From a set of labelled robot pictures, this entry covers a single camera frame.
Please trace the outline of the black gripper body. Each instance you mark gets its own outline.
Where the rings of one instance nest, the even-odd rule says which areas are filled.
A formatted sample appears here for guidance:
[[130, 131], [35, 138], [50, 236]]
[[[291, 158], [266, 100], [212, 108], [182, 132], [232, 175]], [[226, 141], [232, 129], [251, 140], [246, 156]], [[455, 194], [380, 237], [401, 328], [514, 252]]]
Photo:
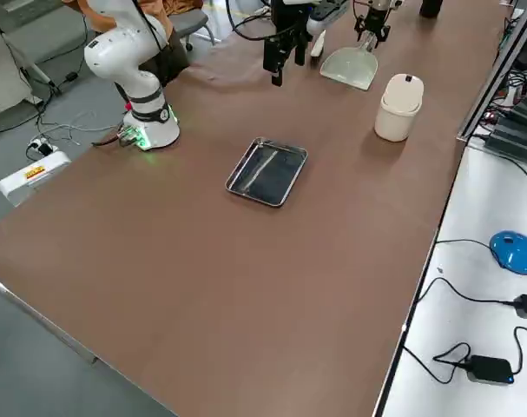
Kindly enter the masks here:
[[306, 0], [272, 0], [271, 20], [275, 27], [273, 37], [287, 34], [305, 24], [312, 9], [312, 2]]
[[381, 27], [385, 25], [385, 22], [390, 13], [390, 3], [365, 3], [367, 12], [366, 17], [367, 27]]

